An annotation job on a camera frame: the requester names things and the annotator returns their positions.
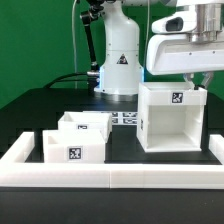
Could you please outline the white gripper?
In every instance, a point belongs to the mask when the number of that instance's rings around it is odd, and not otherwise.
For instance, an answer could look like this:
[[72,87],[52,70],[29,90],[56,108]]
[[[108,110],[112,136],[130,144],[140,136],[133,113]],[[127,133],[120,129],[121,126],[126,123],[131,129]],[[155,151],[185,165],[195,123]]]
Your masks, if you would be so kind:
[[212,71],[224,70],[224,26],[215,18],[201,31],[195,13],[175,13],[186,21],[195,21],[196,28],[187,33],[156,34],[149,40],[147,70],[152,75],[185,73],[183,78],[194,88],[194,72],[203,72],[202,82],[195,89],[207,89],[214,78]]

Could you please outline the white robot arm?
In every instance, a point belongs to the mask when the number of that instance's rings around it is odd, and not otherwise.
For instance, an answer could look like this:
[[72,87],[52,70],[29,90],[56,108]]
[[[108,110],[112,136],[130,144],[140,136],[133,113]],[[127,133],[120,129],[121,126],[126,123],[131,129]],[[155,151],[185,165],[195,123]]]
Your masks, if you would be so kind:
[[[102,18],[106,59],[99,70],[98,93],[135,95],[143,71],[153,75],[182,74],[190,83],[197,72],[206,88],[216,71],[224,70],[224,0],[87,0],[92,21]],[[146,65],[139,64],[139,26],[122,12],[123,6],[160,2],[177,11],[151,24]]]

